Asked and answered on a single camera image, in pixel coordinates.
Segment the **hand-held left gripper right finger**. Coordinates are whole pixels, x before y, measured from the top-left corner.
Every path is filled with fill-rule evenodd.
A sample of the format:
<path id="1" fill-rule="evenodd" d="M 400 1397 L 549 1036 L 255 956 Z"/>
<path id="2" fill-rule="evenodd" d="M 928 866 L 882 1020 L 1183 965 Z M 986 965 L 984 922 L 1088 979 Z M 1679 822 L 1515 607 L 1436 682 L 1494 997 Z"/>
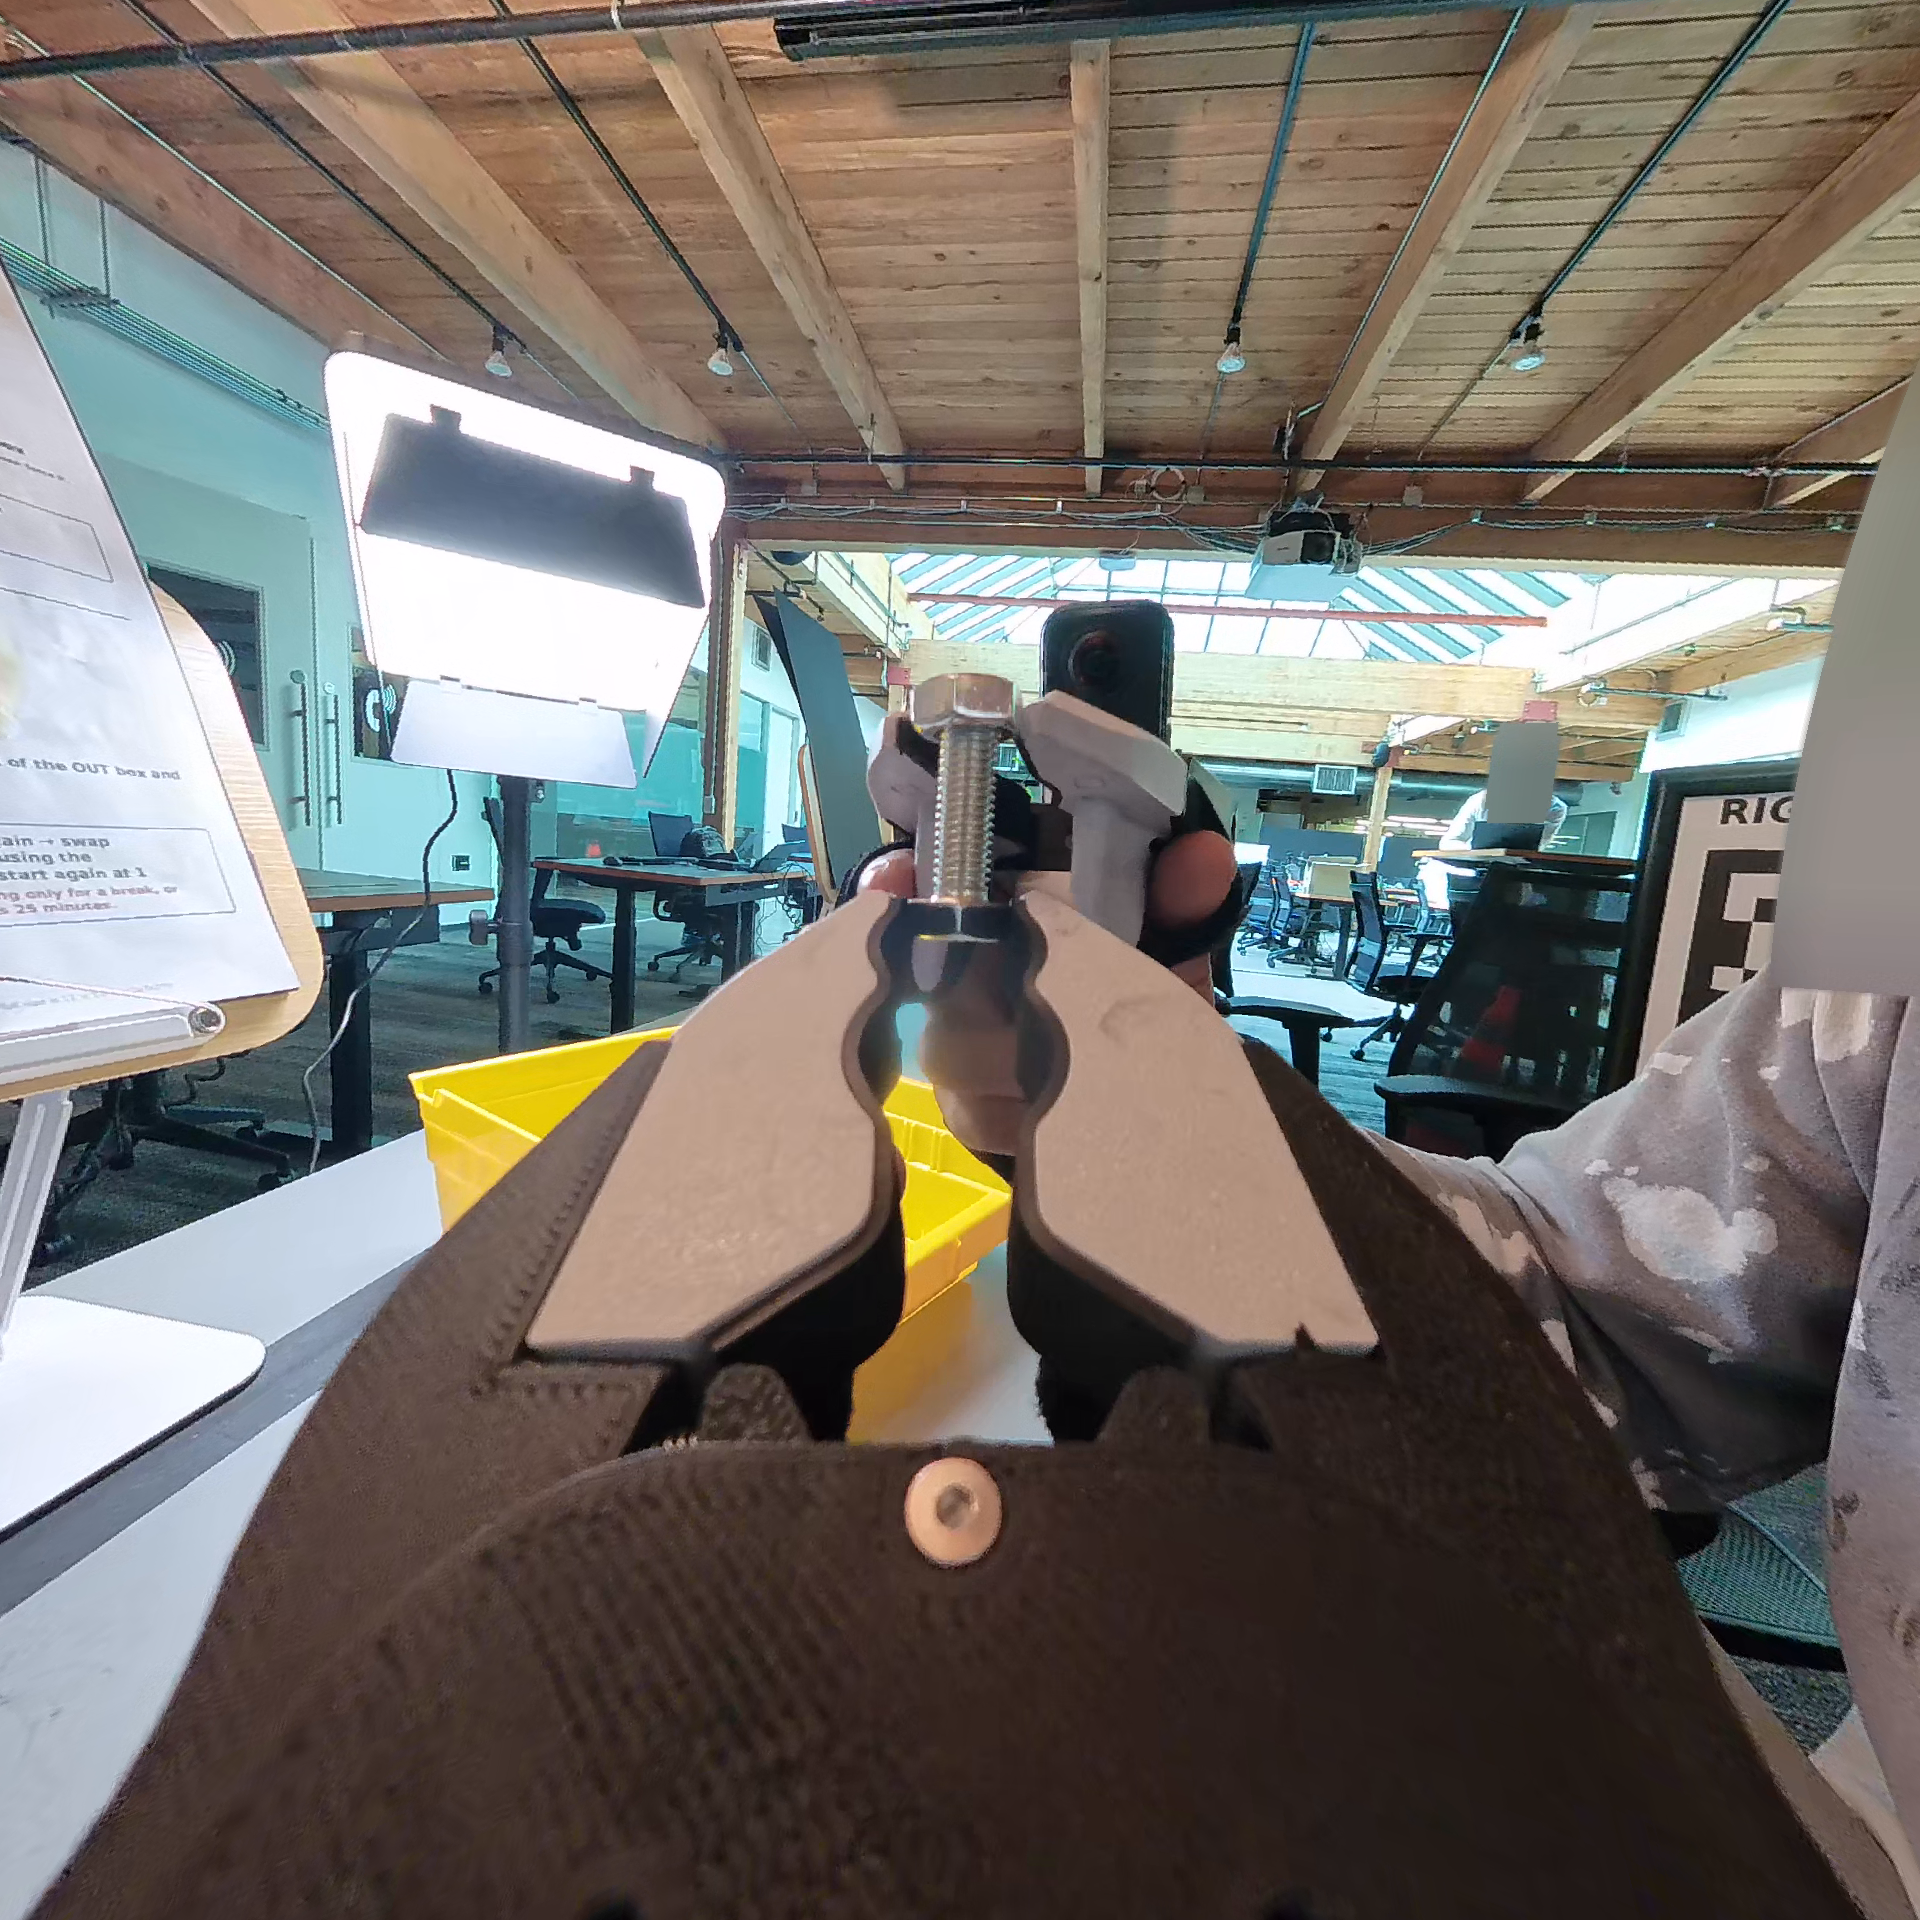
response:
<path id="1" fill-rule="evenodd" d="M 1026 1093 L 1005 1305 L 1048 1436 L 1102 1433 L 1144 1372 L 1214 1409 L 1241 1369 L 1367 1358 L 1379 1329 L 1235 1027 L 1045 892 L 1020 905 Z"/>

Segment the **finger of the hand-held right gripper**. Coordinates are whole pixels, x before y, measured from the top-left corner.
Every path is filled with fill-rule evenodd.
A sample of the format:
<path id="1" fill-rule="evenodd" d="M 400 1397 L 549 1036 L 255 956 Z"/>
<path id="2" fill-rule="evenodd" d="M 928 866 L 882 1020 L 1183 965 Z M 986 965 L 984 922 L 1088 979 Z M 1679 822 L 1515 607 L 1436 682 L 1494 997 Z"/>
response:
<path id="1" fill-rule="evenodd" d="M 911 845 L 935 838 L 940 790 L 940 749 L 911 719 L 890 715 L 868 761 L 868 796 L 875 816 Z"/>
<path id="2" fill-rule="evenodd" d="M 1070 696 L 1023 705 L 1020 741 L 1038 779 L 1068 811 L 1109 806 L 1136 822 L 1169 822 L 1188 801 L 1188 764 L 1153 731 Z"/>

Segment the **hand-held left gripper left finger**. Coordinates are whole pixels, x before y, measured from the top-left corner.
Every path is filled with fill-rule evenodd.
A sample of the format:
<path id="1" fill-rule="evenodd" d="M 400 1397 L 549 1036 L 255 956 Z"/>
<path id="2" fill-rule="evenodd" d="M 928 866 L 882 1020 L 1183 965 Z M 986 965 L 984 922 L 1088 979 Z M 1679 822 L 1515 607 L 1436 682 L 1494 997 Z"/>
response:
<path id="1" fill-rule="evenodd" d="M 718 990 L 646 1076 L 530 1352 L 775 1372 L 819 1439 L 905 1310 L 905 1171 L 868 1027 L 903 899 L 868 892 Z"/>

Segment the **steel bolt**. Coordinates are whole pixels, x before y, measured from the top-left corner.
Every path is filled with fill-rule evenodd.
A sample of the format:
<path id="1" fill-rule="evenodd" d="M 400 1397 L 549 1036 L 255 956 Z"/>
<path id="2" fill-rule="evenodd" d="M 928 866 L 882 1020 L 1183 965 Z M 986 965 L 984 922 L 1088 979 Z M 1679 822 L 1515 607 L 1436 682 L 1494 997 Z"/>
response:
<path id="1" fill-rule="evenodd" d="M 995 750 L 1010 731 L 928 735 L 940 749 L 940 790 L 935 838 L 919 845 L 911 914 L 911 982 L 921 1002 L 935 1002 L 973 962 L 973 946 L 1002 934 L 1002 905 L 992 900 L 995 838 Z"/>

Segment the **yellow plastic bin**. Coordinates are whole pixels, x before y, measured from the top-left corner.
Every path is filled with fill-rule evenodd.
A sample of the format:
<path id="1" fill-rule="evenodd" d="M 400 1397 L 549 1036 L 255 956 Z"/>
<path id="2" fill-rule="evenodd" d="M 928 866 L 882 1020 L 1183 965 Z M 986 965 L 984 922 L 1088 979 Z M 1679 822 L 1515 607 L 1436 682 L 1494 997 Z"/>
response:
<path id="1" fill-rule="evenodd" d="M 419 1070 L 412 1092 L 444 1227 L 640 1044 L 665 1037 L 672 1027 L 640 1027 Z M 1038 1420 L 1020 1397 L 1034 1363 L 1002 1305 L 1010 1184 L 947 1131 L 921 1076 L 903 1076 L 882 1106 L 905 1162 L 905 1317 L 856 1372 L 850 1433 L 856 1443 L 921 1443 L 964 1427 L 1028 1436 Z"/>

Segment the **person's right forearm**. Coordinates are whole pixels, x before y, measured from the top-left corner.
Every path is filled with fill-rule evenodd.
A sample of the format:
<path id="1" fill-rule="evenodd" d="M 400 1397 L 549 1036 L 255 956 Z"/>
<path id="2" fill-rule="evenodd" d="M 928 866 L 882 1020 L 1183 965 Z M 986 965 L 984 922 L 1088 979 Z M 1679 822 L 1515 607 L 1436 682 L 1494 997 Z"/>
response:
<path id="1" fill-rule="evenodd" d="M 1916 1009 L 1758 975 L 1503 1159 L 1358 1131 L 1515 1286 L 1671 1513 L 1828 1464 L 1857 1286 L 1916 1293 Z"/>

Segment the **black panel board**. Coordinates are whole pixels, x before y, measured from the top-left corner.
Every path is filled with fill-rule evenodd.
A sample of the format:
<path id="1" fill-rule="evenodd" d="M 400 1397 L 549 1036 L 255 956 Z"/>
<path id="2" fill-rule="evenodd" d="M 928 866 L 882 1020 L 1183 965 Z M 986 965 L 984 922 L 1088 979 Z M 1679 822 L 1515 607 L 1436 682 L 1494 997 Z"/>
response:
<path id="1" fill-rule="evenodd" d="M 791 597 L 754 594 L 754 607 L 801 702 L 819 816 L 817 845 L 831 871 L 826 892 L 836 896 L 850 871 L 885 841 L 868 796 L 868 739 L 843 639 Z"/>

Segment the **black office chair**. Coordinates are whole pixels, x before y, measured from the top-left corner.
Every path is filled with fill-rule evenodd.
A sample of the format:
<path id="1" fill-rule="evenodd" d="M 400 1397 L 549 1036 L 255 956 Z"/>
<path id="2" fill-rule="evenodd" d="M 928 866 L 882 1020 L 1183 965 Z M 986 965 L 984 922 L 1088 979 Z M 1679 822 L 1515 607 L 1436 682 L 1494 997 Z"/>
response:
<path id="1" fill-rule="evenodd" d="M 1294 1070 L 1321 1085 L 1323 1043 L 1379 1020 L 1379 1002 L 1347 979 L 1275 971 L 1276 946 L 1266 936 L 1284 931 L 1294 896 L 1284 889 L 1284 868 L 1262 866 L 1253 876 L 1241 866 L 1241 876 L 1259 880 L 1228 956 L 1214 962 L 1214 990 L 1228 1015 L 1279 1033 Z"/>
<path id="2" fill-rule="evenodd" d="M 503 833 L 505 806 L 500 796 L 484 801 L 484 819 L 491 827 L 497 855 L 503 855 L 500 833 Z M 596 900 L 553 899 L 549 889 L 553 889 L 553 871 L 537 868 L 533 889 L 530 889 L 530 934 L 537 940 L 537 950 L 530 952 L 530 979 L 533 979 L 533 973 L 538 973 L 546 1002 L 562 1002 L 562 991 L 560 991 L 562 971 L 577 973 L 582 979 L 612 979 L 612 971 L 604 971 L 585 956 L 585 931 L 609 923 L 609 912 Z M 475 946 L 491 946 L 497 940 L 497 923 L 488 907 L 471 907 L 468 940 Z M 494 997 L 497 979 L 500 979 L 500 965 L 491 965 L 488 973 L 477 975 L 477 991 Z"/>
<path id="3" fill-rule="evenodd" d="M 736 849 L 725 845 L 725 836 L 705 822 L 694 822 L 690 816 L 657 811 L 646 812 L 646 822 L 657 858 L 663 862 L 690 862 L 714 871 L 746 868 Z M 728 959 L 728 942 L 732 931 L 739 927 L 739 914 L 732 905 L 708 905 L 705 889 L 657 892 L 657 917 L 677 922 L 683 927 L 683 940 L 649 956 L 646 973 L 661 973 L 663 962 L 672 962 L 672 975 L 680 979 L 690 962 Z"/>

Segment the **ceiling projector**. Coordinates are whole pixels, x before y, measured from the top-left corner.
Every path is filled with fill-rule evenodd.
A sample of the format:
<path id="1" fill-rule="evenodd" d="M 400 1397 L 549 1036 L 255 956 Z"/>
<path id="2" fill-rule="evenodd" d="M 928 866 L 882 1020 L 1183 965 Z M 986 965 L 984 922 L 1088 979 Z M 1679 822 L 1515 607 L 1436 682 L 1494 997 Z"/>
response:
<path id="1" fill-rule="evenodd" d="M 1251 555 L 1247 597 L 1259 603 L 1334 603 L 1362 570 L 1362 539 L 1348 513 L 1323 504 L 1275 505 Z"/>

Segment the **black mesh chair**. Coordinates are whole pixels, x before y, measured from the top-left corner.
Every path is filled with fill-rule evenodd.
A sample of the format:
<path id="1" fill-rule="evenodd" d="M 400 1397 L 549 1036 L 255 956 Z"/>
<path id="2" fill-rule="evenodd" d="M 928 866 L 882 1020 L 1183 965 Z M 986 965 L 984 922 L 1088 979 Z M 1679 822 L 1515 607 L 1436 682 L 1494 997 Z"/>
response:
<path id="1" fill-rule="evenodd" d="M 1601 1093 L 1641 871 L 1567 853 L 1472 853 L 1464 871 L 1454 946 L 1379 1096 L 1389 1142 L 1503 1159 Z"/>

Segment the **framed marker sign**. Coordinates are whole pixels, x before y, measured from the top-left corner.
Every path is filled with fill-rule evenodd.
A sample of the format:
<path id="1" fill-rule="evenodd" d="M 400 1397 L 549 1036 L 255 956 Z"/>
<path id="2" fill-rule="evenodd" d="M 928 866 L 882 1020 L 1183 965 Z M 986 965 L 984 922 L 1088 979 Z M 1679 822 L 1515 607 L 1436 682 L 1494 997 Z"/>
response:
<path id="1" fill-rule="evenodd" d="M 1795 757 L 1649 779 L 1601 1092 L 1621 1092 L 1773 946 Z"/>

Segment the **wooden document stand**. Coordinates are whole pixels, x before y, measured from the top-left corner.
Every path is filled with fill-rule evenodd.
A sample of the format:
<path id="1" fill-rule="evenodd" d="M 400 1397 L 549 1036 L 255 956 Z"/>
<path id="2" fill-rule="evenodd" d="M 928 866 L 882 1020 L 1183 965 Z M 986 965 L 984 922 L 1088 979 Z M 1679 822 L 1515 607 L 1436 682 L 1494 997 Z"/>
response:
<path id="1" fill-rule="evenodd" d="M 84 1051 L 65 1061 L 54 1037 L 3 1043 L 3 1099 L 21 1106 L 10 1148 L 22 1148 L 3 1171 L 3 1536 L 227 1403 L 266 1365 L 266 1342 L 245 1332 L 28 1291 L 77 1092 L 118 1069 L 168 1070 L 272 1044 L 321 997 L 321 936 L 238 696 L 202 627 L 164 588 L 155 602 L 296 982 L 84 1023 L 69 1033 Z"/>

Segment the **printed instruction sheet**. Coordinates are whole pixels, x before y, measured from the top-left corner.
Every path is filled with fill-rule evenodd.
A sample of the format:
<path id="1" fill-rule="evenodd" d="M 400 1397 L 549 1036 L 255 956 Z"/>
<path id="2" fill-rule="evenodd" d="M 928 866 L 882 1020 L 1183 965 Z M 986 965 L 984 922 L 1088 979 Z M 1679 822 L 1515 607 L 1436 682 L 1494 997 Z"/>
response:
<path id="1" fill-rule="evenodd" d="M 123 518 L 3 284 L 3 1044 L 296 987 Z"/>

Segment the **person's spotted sweatshirt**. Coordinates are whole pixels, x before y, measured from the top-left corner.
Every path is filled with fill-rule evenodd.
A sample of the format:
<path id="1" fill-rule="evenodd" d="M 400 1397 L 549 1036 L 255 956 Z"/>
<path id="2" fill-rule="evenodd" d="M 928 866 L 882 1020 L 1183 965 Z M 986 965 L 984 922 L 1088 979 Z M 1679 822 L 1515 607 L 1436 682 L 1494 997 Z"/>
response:
<path id="1" fill-rule="evenodd" d="M 1857 1286 L 1828 1446 L 1828 1605 L 1866 1735 L 1916 1836 L 1916 1293 Z"/>

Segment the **black wall sign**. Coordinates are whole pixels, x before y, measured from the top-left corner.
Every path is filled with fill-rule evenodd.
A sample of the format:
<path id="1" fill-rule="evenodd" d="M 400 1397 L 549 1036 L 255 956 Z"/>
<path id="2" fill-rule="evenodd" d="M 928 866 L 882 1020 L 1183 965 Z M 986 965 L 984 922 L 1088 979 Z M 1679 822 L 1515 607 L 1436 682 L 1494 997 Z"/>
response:
<path id="1" fill-rule="evenodd" d="M 267 741 L 266 719 L 266 615 L 255 588 L 214 581 L 169 564 L 146 564 L 157 592 L 169 594 L 215 648 L 237 702 L 248 722 L 253 743 Z"/>

